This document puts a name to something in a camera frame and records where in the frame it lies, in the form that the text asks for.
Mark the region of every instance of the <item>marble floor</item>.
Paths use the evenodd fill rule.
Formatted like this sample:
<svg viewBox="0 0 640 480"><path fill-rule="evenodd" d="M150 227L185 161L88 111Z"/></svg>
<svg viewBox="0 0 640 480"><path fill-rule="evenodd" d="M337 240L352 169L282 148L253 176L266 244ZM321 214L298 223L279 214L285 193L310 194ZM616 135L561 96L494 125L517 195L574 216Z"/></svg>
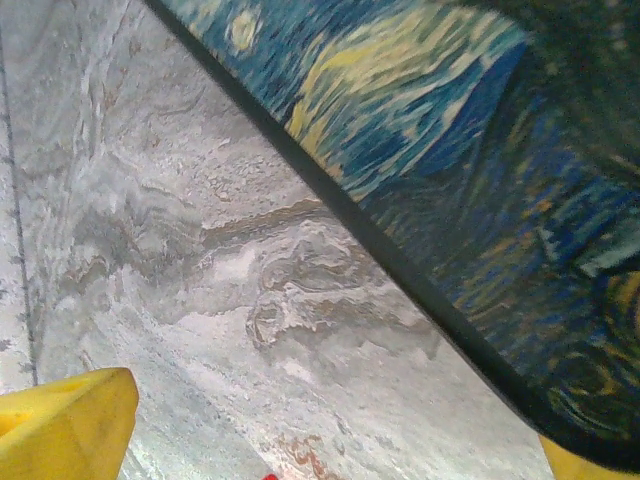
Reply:
<svg viewBox="0 0 640 480"><path fill-rule="evenodd" d="M0 391L129 367L123 479L551 478L141 0L0 0L0 29Z"/></svg>

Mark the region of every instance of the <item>yellow plastic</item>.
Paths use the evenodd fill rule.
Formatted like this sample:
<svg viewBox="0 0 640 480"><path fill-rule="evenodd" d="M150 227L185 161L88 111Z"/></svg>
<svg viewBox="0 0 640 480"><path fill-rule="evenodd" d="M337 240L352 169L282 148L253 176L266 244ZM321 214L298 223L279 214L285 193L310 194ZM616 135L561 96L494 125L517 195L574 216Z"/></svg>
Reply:
<svg viewBox="0 0 640 480"><path fill-rule="evenodd" d="M640 475L612 472L567 452L551 440L540 437L556 480L639 480Z"/></svg>
<svg viewBox="0 0 640 480"><path fill-rule="evenodd" d="M137 406L126 368L0 396L0 479L114 480Z"/></svg>

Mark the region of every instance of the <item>grout line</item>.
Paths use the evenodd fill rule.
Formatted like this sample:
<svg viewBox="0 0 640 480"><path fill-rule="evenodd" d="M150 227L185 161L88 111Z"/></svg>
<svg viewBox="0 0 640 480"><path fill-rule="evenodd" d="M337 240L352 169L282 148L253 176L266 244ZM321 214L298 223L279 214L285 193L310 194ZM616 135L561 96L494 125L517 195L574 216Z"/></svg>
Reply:
<svg viewBox="0 0 640 480"><path fill-rule="evenodd" d="M38 372L36 371L36 352L35 352L35 332L31 322L31 304L29 301L29 288L27 278L27 264L24 256L24 236L22 229L22 217L20 216L20 200L18 196L18 169L15 161L15 151L13 149L13 129L11 127L11 113L9 111L9 90L7 86L7 73L4 63L4 50L2 48L2 31L0 31L0 76L2 77L0 87L3 90L5 115L4 121L7 125L7 163L11 166L11 179L13 186L13 201L15 208L16 228L18 230L18 255L20 256L20 267L22 270L22 290L24 294L25 322L27 326L27 335L29 341L29 361L31 362L31 379L33 385L38 385Z"/></svg>

